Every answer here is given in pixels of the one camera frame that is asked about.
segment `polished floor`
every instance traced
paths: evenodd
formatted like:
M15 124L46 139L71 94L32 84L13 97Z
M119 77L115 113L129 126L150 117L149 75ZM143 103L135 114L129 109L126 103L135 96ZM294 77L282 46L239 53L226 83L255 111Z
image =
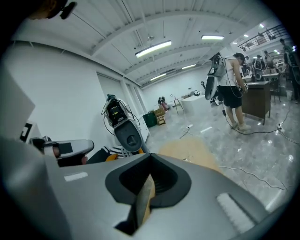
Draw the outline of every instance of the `polished floor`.
M211 111L205 115L192 116L185 114L182 109L179 109L179 114L176 109L172 109L166 112L166 124L149 129L151 136L147 138L146 144L151 152L157 153L165 142L179 139L186 127L193 124L189 134L206 143L219 166L242 168L268 181L270 185L283 189L270 187L242 170L222 168L224 175L256 196L267 210L273 211L287 201L298 182L300 146L288 141L278 132L239 134L230 129L222 109L221 105L212 105ZM274 105L272 96L270 118L266 118L265 125L262 119L247 115L245 122L252 127L248 133L275 130L287 113L283 125L285 135L300 142L300 105L287 101L285 97L281 97L281 103L276 97Z

